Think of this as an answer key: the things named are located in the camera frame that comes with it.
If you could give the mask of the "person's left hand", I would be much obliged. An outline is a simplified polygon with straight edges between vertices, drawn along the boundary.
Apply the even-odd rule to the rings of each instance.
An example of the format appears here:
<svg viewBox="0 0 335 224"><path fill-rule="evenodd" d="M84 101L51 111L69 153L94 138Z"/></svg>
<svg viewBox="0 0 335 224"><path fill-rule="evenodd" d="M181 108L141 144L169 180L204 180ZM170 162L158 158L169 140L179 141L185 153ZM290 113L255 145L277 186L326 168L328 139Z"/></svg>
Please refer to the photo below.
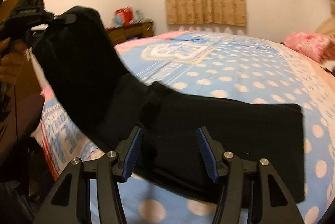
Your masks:
<svg viewBox="0 0 335 224"><path fill-rule="evenodd" d="M22 40L16 40L14 51L1 58L1 82L7 84L8 90L14 87L26 60L27 46Z"/></svg>

